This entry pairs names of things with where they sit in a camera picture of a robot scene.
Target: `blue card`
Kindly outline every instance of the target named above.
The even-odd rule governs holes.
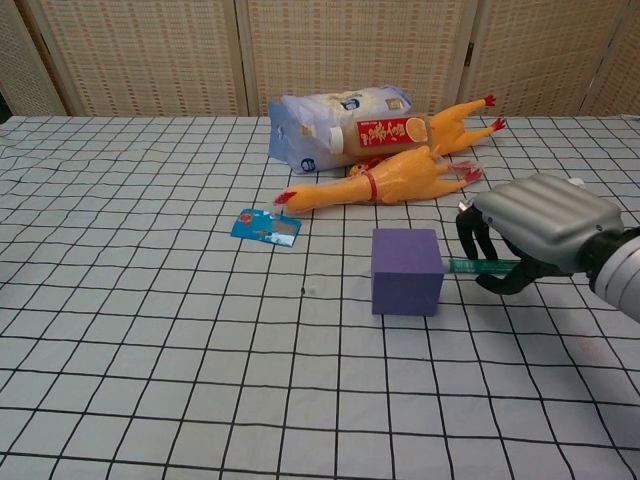
[[[291,247],[300,231],[300,225],[300,221],[294,218],[246,208],[233,224],[231,236]]]

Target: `red band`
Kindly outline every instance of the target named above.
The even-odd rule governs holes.
[[[371,199],[370,202],[375,202],[378,198],[378,187],[376,187],[376,180],[373,178],[373,175],[369,172],[369,170],[365,170],[362,172],[368,179],[371,184]]]

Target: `rubber chicken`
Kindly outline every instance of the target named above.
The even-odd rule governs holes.
[[[275,203],[284,205],[289,213],[300,213],[335,204],[431,200],[455,192],[482,177],[482,169],[472,162],[438,164],[433,156],[427,146],[407,150],[369,170],[363,169],[360,175],[335,182],[291,187],[278,195]],[[464,179],[438,178],[458,171],[466,173]]]
[[[431,127],[431,145],[438,149],[440,155],[459,152],[470,147],[481,138],[488,137],[493,132],[505,127],[503,118],[498,118],[491,126],[481,130],[467,132],[464,129],[464,119],[474,110],[482,107],[493,107],[496,97],[488,95],[480,100],[454,105],[429,119]]]

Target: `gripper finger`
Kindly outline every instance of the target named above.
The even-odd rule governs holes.
[[[524,263],[520,262],[504,278],[484,274],[476,278],[476,282],[497,295],[515,295],[535,280],[527,275],[526,270]]]
[[[488,260],[498,259],[498,254],[489,236],[489,226],[482,219],[482,213],[478,209],[471,206],[458,214],[456,228],[464,253],[469,259],[478,259],[478,249],[473,239],[474,235],[484,256]]]

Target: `robotic arm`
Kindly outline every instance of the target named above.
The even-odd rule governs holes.
[[[478,258],[473,236],[488,260],[497,260],[489,229],[521,259],[504,278],[476,281],[513,295],[547,276],[585,272],[600,299],[640,322],[640,227],[625,229],[617,205],[567,180],[545,174],[479,194],[456,219],[465,254]]]

